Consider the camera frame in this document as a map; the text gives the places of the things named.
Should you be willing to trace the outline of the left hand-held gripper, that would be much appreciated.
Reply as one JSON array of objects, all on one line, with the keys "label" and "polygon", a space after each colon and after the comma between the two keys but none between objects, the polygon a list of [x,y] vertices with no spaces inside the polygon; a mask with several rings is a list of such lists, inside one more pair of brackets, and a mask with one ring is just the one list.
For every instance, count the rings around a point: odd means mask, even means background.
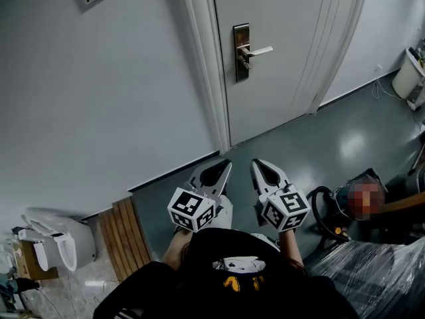
[{"label": "left hand-held gripper", "polygon": [[171,221],[193,233],[207,228],[227,228],[227,202],[222,195],[231,170],[229,159],[198,166],[188,182],[175,190],[167,206]]}]

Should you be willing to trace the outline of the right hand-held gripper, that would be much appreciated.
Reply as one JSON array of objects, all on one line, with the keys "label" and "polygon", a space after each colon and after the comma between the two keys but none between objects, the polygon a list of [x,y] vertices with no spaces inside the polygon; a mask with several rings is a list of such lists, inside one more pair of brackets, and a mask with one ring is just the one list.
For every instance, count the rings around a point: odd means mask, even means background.
[{"label": "right hand-held gripper", "polygon": [[311,211],[303,191],[290,183],[282,169],[268,161],[252,160],[250,172],[262,206],[261,217],[279,233],[301,226]]}]

